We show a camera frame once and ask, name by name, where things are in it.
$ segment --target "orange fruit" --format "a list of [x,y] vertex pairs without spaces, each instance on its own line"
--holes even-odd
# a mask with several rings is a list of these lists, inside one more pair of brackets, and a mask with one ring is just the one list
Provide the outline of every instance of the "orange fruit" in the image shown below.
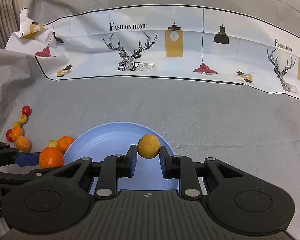
[[62,153],[55,147],[47,147],[39,155],[41,169],[61,167],[64,161]]
[[31,149],[31,142],[24,136],[19,136],[14,143],[15,147],[23,152],[28,152]]
[[59,149],[62,154],[65,154],[73,141],[74,139],[71,136],[62,136],[57,142],[57,149]]
[[23,136],[23,129],[20,126],[15,126],[11,132],[11,138],[15,142],[19,136]]

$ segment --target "black pendant lamp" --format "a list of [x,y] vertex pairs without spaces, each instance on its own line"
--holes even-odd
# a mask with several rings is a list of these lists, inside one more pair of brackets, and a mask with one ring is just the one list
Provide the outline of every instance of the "black pendant lamp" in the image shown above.
[[214,36],[213,42],[229,44],[229,37],[226,34],[226,28],[223,26],[223,12],[222,12],[222,26],[220,26],[220,31]]

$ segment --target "small yellow fruit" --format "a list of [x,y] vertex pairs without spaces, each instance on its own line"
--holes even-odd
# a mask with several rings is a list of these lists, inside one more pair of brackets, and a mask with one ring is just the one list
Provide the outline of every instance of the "small yellow fruit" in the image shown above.
[[48,142],[48,147],[54,147],[54,148],[56,148],[57,147],[57,143],[58,143],[58,140],[50,140]]
[[152,134],[142,136],[138,142],[138,154],[145,159],[155,158],[160,150],[158,138]]
[[21,124],[25,124],[26,122],[28,122],[28,117],[25,114],[22,114],[19,116],[19,122]]
[[16,126],[22,127],[22,123],[20,123],[20,122],[14,122],[13,125],[12,125],[12,128],[15,128]]

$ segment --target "red tomato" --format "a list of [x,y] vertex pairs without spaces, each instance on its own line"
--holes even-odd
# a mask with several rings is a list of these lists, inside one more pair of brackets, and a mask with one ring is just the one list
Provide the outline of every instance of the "red tomato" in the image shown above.
[[21,114],[25,114],[26,116],[29,116],[31,114],[32,110],[29,106],[24,106],[21,109]]
[[9,129],[6,133],[6,138],[7,138],[8,142],[13,142],[13,140],[11,138],[11,132],[12,132],[12,129]]

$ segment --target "gray cloth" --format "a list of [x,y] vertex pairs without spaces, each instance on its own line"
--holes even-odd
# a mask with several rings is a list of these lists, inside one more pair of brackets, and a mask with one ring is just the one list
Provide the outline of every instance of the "gray cloth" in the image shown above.
[[[149,3],[194,4],[261,18],[300,35],[300,0],[25,0],[29,17],[48,23],[101,8]],[[300,239],[300,100],[245,85],[138,77],[47,80],[34,58],[0,50],[0,141],[30,105],[24,125],[33,151],[61,135],[77,137],[106,122],[146,125],[194,161],[216,157],[286,190]],[[15,165],[0,168],[25,173]]]

